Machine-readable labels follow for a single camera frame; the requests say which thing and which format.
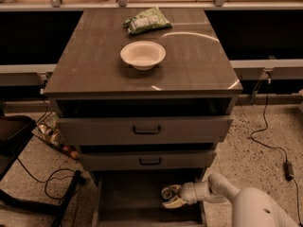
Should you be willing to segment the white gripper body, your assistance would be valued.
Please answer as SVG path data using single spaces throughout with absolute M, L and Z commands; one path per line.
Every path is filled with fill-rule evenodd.
M 195 183 L 184 183 L 179 190 L 179 197 L 183 203 L 191 205 L 198 202 Z

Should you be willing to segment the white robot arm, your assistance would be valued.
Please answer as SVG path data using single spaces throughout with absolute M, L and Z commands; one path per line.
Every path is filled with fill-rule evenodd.
M 161 197 L 167 209 L 200 201 L 229 201 L 232 204 L 232 227 L 301 227 L 265 192 L 254 187 L 238 189 L 219 173 L 210 174 L 204 182 L 166 186 Z

